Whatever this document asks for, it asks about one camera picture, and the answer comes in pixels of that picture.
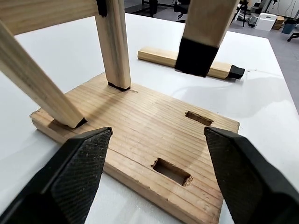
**wood grain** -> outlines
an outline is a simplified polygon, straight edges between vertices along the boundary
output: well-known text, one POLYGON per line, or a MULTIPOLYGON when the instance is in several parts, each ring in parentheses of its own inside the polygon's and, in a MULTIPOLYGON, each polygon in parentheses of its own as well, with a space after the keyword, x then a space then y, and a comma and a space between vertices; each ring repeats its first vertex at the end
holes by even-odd
POLYGON ((31 114, 35 126, 59 143, 76 134, 111 126, 104 171, 187 224, 217 224, 222 206, 204 125, 185 116, 192 111, 211 126, 237 132, 239 123, 137 84, 121 92, 105 75, 66 93, 88 122, 76 129, 60 126, 46 111, 31 114), (161 158, 192 177, 182 186, 155 171, 161 158))
MULTIPOLYGON (((174 68, 178 53, 152 47, 144 47, 138 51, 138 59, 153 62, 174 68)), ((227 78, 232 65, 222 62, 213 62, 208 76, 225 79, 227 78)))
POLYGON ((0 21, 0 70, 62 124, 76 127, 83 119, 43 70, 0 21))
POLYGON ((95 17, 101 52, 109 83, 127 89, 131 86, 128 44, 123 0, 109 0, 107 17, 95 17))
POLYGON ((238 0, 191 0, 183 37, 218 48, 238 0))
POLYGON ((97 14, 96 0, 0 0, 0 20, 14 35, 97 14))

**rectangular hole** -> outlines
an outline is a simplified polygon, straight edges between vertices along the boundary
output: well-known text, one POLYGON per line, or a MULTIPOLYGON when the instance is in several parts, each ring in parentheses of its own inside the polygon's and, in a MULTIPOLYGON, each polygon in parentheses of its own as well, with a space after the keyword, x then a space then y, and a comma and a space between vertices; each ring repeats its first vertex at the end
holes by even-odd
POLYGON ((210 126, 211 123, 213 123, 214 121, 209 119, 209 118, 206 118, 204 116, 201 116, 197 113, 194 113, 192 111, 188 111, 185 113, 185 116, 192 119, 192 120, 195 120, 195 121, 198 121, 199 123, 202 123, 203 125, 206 125, 206 126, 210 126))
POLYGON ((158 158, 151 167, 184 187, 188 186, 193 180, 189 173, 161 158, 158 158))

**floor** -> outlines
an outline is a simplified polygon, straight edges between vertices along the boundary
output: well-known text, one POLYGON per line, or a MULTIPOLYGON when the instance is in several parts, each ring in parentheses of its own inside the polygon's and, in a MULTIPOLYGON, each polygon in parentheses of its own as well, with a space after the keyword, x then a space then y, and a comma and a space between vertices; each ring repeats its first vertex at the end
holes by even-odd
MULTIPOLYGON (((164 4, 173 4, 173 0, 159 0, 159 2, 164 4)), ((141 0, 125 0, 125 8, 140 3, 141 0)), ((150 14, 147 11, 140 13, 140 15, 149 16, 150 14)), ((158 7, 157 14, 155 14, 154 17, 164 20, 177 21, 178 15, 179 13, 175 13, 173 8, 158 7)), ((286 40, 290 35, 283 34, 278 30, 266 32, 262 30, 251 29, 246 24, 245 27, 242 27, 242 22, 240 21, 234 21, 230 25, 229 31, 269 39, 282 73, 285 77, 285 81, 290 90, 294 104, 299 112, 299 38, 292 39, 291 42, 287 42, 286 40)), ((299 33, 299 28, 295 28, 294 32, 299 33)))

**trash bin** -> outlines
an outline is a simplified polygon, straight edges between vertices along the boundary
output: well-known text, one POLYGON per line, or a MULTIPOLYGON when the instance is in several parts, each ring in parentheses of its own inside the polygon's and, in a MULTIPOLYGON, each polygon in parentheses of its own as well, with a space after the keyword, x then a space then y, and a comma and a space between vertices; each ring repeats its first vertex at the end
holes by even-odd
POLYGON ((293 19, 288 19, 285 21, 285 26, 284 28, 282 29, 282 33, 284 34, 290 34, 293 29, 295 28, 295 26, 297 25, 297 21, 296 20, 293 20, 293 19))

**white tabletop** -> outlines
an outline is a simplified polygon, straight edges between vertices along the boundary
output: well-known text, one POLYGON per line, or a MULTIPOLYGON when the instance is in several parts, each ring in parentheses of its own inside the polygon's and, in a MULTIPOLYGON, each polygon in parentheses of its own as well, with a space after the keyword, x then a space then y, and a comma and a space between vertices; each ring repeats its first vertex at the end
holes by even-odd
MULTIPOLYGON (((134 83, 239 121, 239 134, 299 189, 299 118, 267 39, 227 32, 216 60, 247 69, 232 83, 137 60, 144 46, 178 51, 184 24, 131 14, 126 23, 134 83)), ((93 17, 16 38, 64 92, 104 71, 93 17)), ((0 213, 59 148, 31 123, 38 108, 0 75, 0 213)), ((86 223, 180 222, 103 174, 86 223)), ((225 206, 220 223, 232 223, 225 206)))

